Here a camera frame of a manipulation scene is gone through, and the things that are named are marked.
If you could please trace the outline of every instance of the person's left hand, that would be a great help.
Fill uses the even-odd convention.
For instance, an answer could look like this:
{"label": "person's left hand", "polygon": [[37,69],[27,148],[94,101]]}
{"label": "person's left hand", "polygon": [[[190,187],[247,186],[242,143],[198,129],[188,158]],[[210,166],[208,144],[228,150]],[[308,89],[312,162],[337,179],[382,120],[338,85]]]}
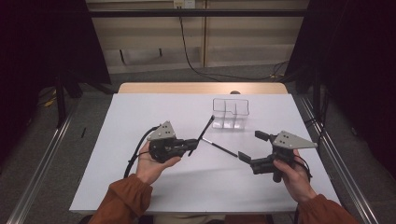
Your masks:
{"label": "person's left hand", "polygon": [[146,144],[140,148],[139,154],[141,155],[139,156],[137,164],[136,176],[149,185],[160,177],[164,169],[175,165],[181,160],[180,157],[173,157],[165,163],[155,161],[149,155],[149,142],[146,142]]}

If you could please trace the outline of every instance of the sleeve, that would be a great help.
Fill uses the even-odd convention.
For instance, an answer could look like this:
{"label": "sleeve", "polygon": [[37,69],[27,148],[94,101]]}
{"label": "sleeve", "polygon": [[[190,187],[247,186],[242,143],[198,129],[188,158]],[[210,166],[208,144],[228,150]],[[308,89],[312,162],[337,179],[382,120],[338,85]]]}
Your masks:
{"label": "sleeve", "polygon": [[90,224],[132,223],[149,208],[151,192],[136,175],[112,183]]}
{"label": "sleeve", "polygon": [[314,199],[299,204],[299,223],[303,224],[354,224],[358,221],[341,205],[319,194]]}

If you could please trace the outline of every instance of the marker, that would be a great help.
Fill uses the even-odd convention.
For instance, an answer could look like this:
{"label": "marker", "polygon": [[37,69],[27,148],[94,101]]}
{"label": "marker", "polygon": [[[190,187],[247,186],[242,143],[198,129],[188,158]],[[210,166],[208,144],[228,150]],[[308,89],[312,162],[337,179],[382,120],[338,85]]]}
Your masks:
{"label": "marker", "polygon": [[202,138],[202,140],[204,140],[204,141],[206,141],[208,144],[210,144],[210,145],[212,145],[212,146],[214,146],[214,147],[216,147],[216,148],[218,148],[218,149],[220,149],[220,150],[223,150],[223,151],[227,152],[228,154],[230,154],[230,155],[232,155],[232,156],[238,158],[238,155],[236,155],[235,153],[233,153],[233,152],[231,152],[231,151],[225,149],[224,147],[221,147],[221,146],[217,145],[216,143],[212,143],[211,141],[209,141],[209,140],[207,140],[207,139],[205,139],[205,138]]}

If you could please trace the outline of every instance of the person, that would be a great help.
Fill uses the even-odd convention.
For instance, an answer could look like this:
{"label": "person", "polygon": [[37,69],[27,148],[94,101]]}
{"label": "person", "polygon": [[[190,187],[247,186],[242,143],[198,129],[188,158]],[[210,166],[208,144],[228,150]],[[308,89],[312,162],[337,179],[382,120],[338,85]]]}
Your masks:
{"label": "person", "polygon": [[[149,142],[140,150],[136,173],[110,184],[105,198],[92,216],[90,224],[133,223],[149,208],[152,186],[163,170],[174,166],[181,158],[174,157],[165,163],[156,162],[149,155]],[[275,160],[281,170],[284,184],[290,196],[298,203],[299,223],[358,223],[342,206],[325,196],[316,194],[309,184],[303,167],[290,167]]]}

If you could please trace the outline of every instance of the clear plastic container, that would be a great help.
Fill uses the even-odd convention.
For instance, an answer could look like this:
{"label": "clear plastic container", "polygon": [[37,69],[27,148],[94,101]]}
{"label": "clear plastic container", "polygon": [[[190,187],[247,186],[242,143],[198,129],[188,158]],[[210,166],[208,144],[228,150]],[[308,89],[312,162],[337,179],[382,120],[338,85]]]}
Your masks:
{"label": "clear plastic container", "polygon": [[248,100],[213,99],[213,128],[244,129],[248,118]]}

